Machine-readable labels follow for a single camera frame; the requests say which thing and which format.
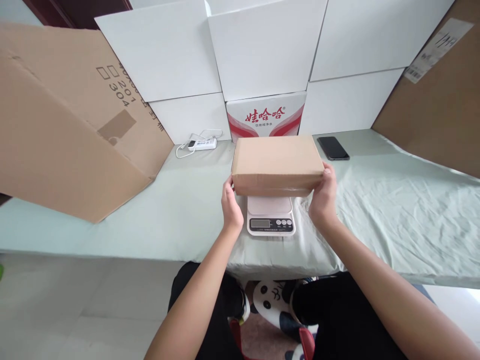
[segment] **wahaha box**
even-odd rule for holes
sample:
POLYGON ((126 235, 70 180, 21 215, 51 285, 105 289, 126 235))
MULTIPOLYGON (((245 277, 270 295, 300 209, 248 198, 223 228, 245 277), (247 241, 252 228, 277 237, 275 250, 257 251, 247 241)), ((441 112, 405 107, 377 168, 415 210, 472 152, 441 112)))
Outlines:
POLYGON ((299 91, 227 101, 231 139, 297 135, 306 98, 299 91))

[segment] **label sticker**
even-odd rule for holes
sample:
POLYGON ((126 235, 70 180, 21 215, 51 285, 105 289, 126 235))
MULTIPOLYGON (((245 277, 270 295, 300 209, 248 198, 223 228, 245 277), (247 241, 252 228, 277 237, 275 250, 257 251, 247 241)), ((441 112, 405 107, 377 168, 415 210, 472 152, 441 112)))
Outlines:
POLYGON ((416 84, 474 26, 451 17, 423 48, 403 76, 416 84))

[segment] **brown tape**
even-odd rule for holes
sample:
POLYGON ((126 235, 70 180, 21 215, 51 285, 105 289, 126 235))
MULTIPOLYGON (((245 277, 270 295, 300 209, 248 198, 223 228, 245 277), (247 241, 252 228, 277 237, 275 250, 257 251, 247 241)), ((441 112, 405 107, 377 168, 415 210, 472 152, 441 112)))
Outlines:
POLYGON ((122 110, 109 122, 103 125, 97 132, 107 140, 110 144, 115 146, 119 139, 121 139, 131 128, 135 125, 135 119, 129 114, 127 110, 122 110))

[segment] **hand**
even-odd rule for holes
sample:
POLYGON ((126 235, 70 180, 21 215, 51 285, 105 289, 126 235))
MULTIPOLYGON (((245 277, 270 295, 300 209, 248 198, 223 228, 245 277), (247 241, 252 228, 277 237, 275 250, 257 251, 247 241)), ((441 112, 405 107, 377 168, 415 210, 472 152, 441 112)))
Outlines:
POLYGON ((240 206, 237 204, 234 190, 232 189, 232 176, 223 183, 221 193, 221 209, 223 211, 223 229, 238 232, 242 230, 244 225, 244 215, 240 206))
POLYGON ((335 197, 337 195, 337 177, 334 167, 323 162, 325 170, 320 185, 313 191, 308 214, 316 228, 322 232, 325 226, 338 220, 335 209, 335 197))

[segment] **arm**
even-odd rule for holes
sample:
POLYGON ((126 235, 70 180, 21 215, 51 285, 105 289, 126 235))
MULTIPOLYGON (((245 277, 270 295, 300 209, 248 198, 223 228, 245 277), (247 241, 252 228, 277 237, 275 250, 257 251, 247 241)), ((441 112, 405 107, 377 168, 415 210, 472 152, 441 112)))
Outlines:
POLYGON ((480 350, 431 301, 370 251, 337 218, 334 169, 324 163, 309 214, 383 326, 409 359, 480 359, 480 350))
POLYGON ((223 229, 163 320, 145 360, 195 359, 199 352, 230 253, 244 223, 232 190, 232 177, 223 184, 221 207, 223 229))

